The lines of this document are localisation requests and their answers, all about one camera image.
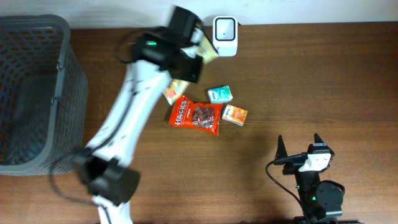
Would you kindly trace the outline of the orange tissue pack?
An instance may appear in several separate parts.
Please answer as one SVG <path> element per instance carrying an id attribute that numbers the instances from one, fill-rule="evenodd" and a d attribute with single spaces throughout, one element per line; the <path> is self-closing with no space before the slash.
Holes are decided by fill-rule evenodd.
<path id="1" fill-rule="evenodd" d="M 243 126 L 247 115 L 248 112 L 244 109 L 233 105 L 226 105 L 221 118 L 238 126 Z"/>

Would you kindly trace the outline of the red Hacks candy bag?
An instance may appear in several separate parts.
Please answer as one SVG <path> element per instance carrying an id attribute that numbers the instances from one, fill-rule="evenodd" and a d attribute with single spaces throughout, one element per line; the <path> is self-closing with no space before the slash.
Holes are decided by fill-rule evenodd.
<path id="1" fill-rule="evenodd" d="M 194 103 L 183 95 L 174 103 L 169 124 L 178 128 L 198 129 L 217 136 L 221 109 L 222 104 Z"/>

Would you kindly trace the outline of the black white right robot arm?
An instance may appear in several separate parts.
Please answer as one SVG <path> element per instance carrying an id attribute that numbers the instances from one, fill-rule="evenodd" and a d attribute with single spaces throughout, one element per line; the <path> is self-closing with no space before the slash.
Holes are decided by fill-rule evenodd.
<path id="1" fill-rule="evenodd" d="M 318 134 L 314 134 L 314 143 L 306 152 L 293 156 L 287 154 L 282 136 L 278 137 L 273 164 L 282 166 L 284 175 L 295 176 L 298 203 L 303 212 L 301 217 L 293 218 L 294 223 L 337 223 L 337 218 L 343 214 L 344 186 L 320 179 L 334 155 Z"/>

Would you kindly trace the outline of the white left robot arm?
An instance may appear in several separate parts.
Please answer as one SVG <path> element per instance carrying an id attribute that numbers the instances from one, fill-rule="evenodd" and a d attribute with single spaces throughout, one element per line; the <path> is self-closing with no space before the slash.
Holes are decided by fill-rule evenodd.
<path id="1" fill-rule="evenodd" d="M 140 174 L 129 168 L 141 132 L 173 79 L 196 83 L 203 65 L 203 23 L 174 7 L 167 26 L 140 35 L 131 47 L 124 83 L 101 129 L 72 155 L 73 166 L 93 197 L 100 223 L 131 223 L 130 199 Z"/>

